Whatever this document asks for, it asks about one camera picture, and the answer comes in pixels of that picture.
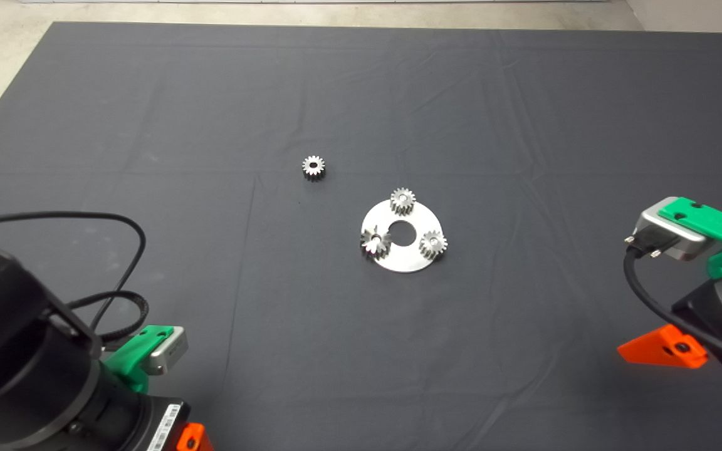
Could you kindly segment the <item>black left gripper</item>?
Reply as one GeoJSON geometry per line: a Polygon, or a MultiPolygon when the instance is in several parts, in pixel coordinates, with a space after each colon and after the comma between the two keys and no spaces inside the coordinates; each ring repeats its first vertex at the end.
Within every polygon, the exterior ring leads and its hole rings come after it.
{"type": "Polygon", "coordinates": [[[125,450],[213,451],[203,423],[188,423],[188,402],[148,395],[139,400],[139,419],[125,450]]]}

